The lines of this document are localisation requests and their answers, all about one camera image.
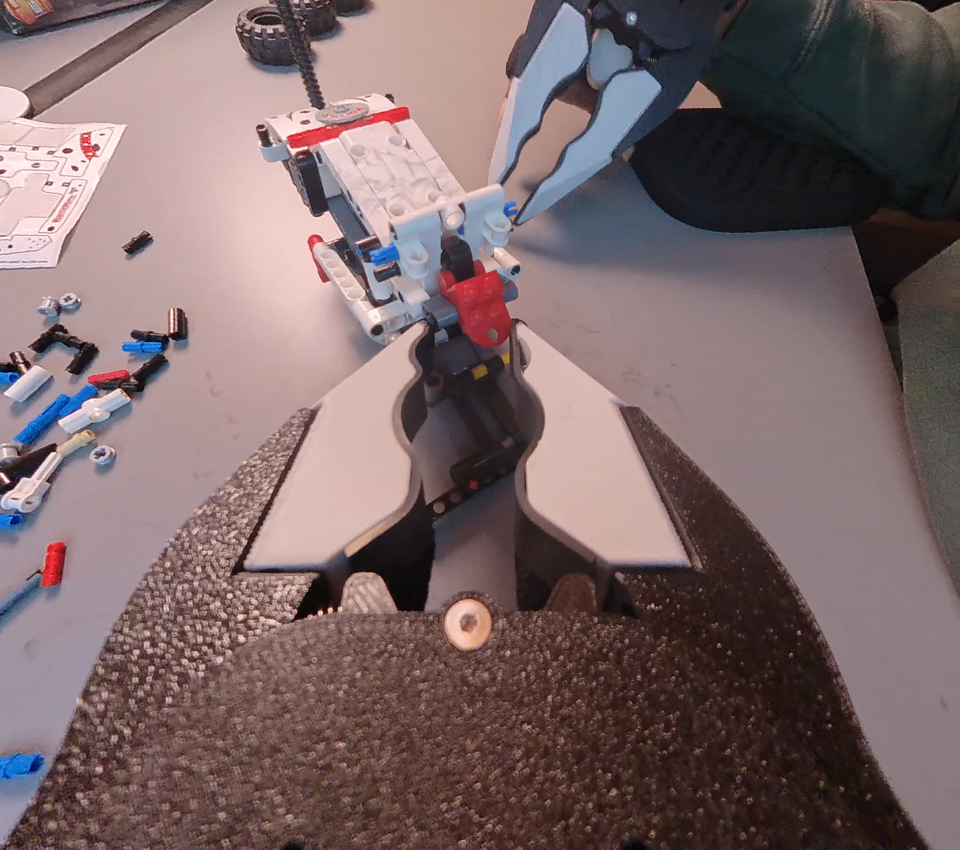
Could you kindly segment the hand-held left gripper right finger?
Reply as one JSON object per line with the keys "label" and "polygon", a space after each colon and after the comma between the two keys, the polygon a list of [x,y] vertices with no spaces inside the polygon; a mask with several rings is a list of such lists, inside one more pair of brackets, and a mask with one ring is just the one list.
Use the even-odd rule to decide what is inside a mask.
{"label": "hand-held left gripper right finger", "polygon": [[511,329],[511,401],[525,451],[514,472],[517,595],[541,607],[584,575],[599,607],[618,572],[687,571],[694,556],[613,393],[526,324]]}

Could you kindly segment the pile of small brick pieces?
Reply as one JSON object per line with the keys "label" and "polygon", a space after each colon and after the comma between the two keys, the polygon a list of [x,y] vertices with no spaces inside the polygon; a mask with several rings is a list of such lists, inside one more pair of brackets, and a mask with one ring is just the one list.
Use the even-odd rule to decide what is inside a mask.
{"label": "pile of small brick pieces", "polygon": [[110,626],[206,480],[191,349],[129,334],[130,292],[2,275],[2,792],[52,767]]}

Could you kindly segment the person's right hand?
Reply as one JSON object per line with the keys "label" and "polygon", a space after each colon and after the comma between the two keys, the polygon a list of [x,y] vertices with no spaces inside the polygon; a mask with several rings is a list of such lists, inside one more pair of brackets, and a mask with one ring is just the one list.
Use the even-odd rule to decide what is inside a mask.
{"label": "person's right hand", "polygon": [[558,90],[556,100],[593,113],[602,88],[591,80],[590,69],[584,66]]}

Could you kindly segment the white brick toy truck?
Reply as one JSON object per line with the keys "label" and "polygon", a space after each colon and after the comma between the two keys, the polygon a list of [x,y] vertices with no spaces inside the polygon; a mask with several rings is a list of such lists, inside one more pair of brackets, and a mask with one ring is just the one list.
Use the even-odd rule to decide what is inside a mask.
{"label": "white brick toy truck", "polygon": [[310,106],[258,124],[257,135],[311,214],[330,213],[339,228],[335,241],[309,239],[319,276],[380,345],[420,323],[438,343],[502,351],[522,273],[506,249],[516,204],[498,185],[466,191],[391,97],[325,100],[303,22],[289,0],[270,2]]}

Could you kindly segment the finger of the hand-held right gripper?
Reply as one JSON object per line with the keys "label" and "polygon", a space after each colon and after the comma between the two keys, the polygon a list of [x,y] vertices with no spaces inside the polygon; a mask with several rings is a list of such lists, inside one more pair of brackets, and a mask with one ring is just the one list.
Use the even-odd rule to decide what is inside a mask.
{"label": "finger of the hand-held right gripper", "polygon": [[536,186],[514,222],[533,219],[606,167],[660,89],[645,70],[624,70],[612,76],[587,128],[567,144],[554,170]]}
{"label": "finger of the hand-held right gripper", "polygon": [[590,52],[588,25],[573,6],[561,6],[509,92],[488,168],[488,184],[502,184],[525,142],[540,128],[550,102],[582,72]]}

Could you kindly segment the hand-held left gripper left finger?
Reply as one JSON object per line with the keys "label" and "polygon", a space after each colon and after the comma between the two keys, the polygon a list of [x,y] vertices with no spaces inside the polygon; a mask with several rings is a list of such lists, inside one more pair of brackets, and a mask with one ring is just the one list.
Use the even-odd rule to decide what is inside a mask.
{"label": "hand-held left gripper left finger", "polygon": [[412,439],[426,422],[431,349],[428,327],[415,324],[318,401],[245,571],[319,571],[336,598],[349,575],[370,571],[399,609],[425,608],[435,539]]}

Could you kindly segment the white sticker sheet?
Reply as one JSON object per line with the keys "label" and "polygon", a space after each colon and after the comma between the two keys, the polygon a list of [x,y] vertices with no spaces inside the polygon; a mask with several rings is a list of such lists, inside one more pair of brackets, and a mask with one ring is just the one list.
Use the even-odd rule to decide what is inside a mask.
{"label": "white sticker sheet", "polygon": [[125,124],[1,124],[1,268],[53,268]]}

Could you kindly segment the black padded wrist rest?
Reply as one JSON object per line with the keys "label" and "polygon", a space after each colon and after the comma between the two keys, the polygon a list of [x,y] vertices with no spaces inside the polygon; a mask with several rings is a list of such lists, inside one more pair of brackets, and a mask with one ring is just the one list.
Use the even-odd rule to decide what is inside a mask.
{"label": "black padded wrist rest", "polygon": [[835,228],[867,220],[890,189],[836,148],[776,135],[722,109],[680,109],[630,164],[673,219],[722,233]]}

